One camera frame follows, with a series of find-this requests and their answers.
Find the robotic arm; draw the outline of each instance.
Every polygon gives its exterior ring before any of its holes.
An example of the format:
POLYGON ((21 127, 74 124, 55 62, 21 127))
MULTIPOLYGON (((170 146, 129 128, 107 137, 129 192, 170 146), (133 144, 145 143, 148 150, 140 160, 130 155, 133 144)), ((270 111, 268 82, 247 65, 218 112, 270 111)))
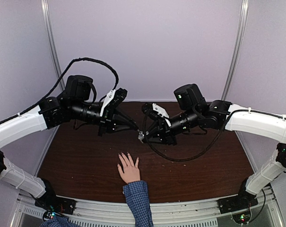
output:
POLYGON ((176 135, 196 126, 220 131, 244 131, 276 140, 277 149, 255 174, 245 179, 235 197, 219 200, 221 213, 233 212, 257 205, 256 195, 286 170, 286 115, 252 110, 230 102, 216 100, 206 103, 196 84, 174 91, 182 113, 169 117, 156 104, 144 104, 142 111, 154 122, 139 139, 147 143, 176 145, 176 135))
MULTIPOLYGON (((103 104, 86 102, 90 90, 96 91, 93 80, 86 76, 69 76, 66 89, 58 97, 42 100, 37 106, 18 117, 0 124, 0 149, 5 145, 37 131, 51 129, 64 122, 81 120, 85 124, 99 126, 98 135, 123 130, 138 130, 133 119, 124 114, 118 105, 126 98, 127 90, 111 90, 103 104)), ((10 183, 30 193, 36 199, 36 205, 53 210, 60 204, 66 213, 72 213, 73 200, 57 197, 51 184, 34 177, 15 166, 0 150, 0 180, 10 183)))

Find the wooden tabletop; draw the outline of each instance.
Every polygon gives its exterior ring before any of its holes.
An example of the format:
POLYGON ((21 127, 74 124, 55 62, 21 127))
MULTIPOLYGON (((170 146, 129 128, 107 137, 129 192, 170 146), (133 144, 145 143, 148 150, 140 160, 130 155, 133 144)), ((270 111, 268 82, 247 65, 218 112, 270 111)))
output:
MULTIPOLYGON (((177 103, 158 103, 170 116, 181 112, 177 103)), ((140 102, 120 107, 141 128, 140 102)), ((246 154, 234 132, 225 131, 203 156, 189 162, 171 162, 138 140, 137 131, 97 136, 98 126, 75 131, 73 122, 60 126, 45 157, 39 177, 48 179, 56 193, 78 199, 125 202, 119 177, 118 153, 139 157, 141 179, 149 186, 151 203, 196 201, 237 194, 241 182, 253 174, 246 154)), ((167 156, 191 157, 200 153, 216 135, 178 135, 176 146, 155 145, 167 156)))

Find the dark wooden table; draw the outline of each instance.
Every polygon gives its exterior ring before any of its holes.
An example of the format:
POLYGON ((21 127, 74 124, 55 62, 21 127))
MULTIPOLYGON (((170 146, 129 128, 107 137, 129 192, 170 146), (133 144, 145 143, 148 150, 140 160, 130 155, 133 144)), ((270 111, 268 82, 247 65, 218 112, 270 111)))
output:
MULTIPOLYGON (((141 127, 143 103, 120 107, 141 127)), ((181 110, 177 103, 159 103, 170 116, 181 110)), ((225 131, 214 146, 196 160, 177 163, 165 160, 138 140, 136 131, 97 136, 98 126, 72 129, 73 122, 60 126, 45 157, 39 177, 48 179, 58 195, 85 200, 125 202, 119 177, 118 153, 140 158, 141 178, 148 182, 151 203, 195 201, 238 192, 241 182, 253 171, 234 132, 225 131)), ((198 154, 216 135, 178 135, 178 145, 155 145, 170 157, 198 154)))

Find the metal corner profile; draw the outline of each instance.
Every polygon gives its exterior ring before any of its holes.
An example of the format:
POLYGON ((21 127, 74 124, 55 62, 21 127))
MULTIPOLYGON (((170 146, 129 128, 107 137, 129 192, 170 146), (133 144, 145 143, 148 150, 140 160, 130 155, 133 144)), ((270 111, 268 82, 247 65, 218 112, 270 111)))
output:
MULTIPOLYGON (((62 72, 60 69, 59 58, 58 58, 57 50, 56 50, 55 43, 54 43, 53 33, 52 33, 52 24, 50 20, 49 9, 48 9, 48 0, 41 0, 41 4, 42 4, 42 12, 43 12, 43 17, 45 21, 46 31, 48 34, 49 45, 50 45, 50 49, 52 52, 52 61, 53 61, 53 65, 54 65, 57 77, 59 78, 62 72)), ((60 81, 59 85, 62 91, 65 90, 65 84, 63 80, 60 81)))
POLYGON ((227 95, 229 93, 230 86, 232 83, 232 79, 235 73, 235 68, 238 62, 240 48, 242 46, 243 36, 244 36, 245 29, 246 29, 246 23, 247 23, 247 18, 248 18, 248 7, 249 7, 249 0, 242 0, 242 9, 241 9, 240 17, 239 17, 237 37, 236 37, 233 56, 232 56, 232 60, 231 60, 231 64, 230 64, 230 68, 228 72, 228 77, 227 77, 225 88, 224 88, 223 95, 222 95, 222 100, 225 100, 227 98, 227 95))

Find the human hand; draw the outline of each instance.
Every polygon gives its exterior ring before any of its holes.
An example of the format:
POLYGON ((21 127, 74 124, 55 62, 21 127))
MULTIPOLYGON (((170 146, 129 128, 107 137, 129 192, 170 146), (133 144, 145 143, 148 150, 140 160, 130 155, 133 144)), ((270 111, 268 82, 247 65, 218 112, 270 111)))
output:
POLYGON ((122 180, 125 183, 140 181, 141 178, 139 174, 139 158, 137 158, 135 164, 129 153, 128 153, 128 157, 124 155, 124 153, 122 153, 121 155, 119 154, 119 158, 123 166, 123 169, 122 169, 121 165, 118 164, 118 170, 119 170, 122 180))

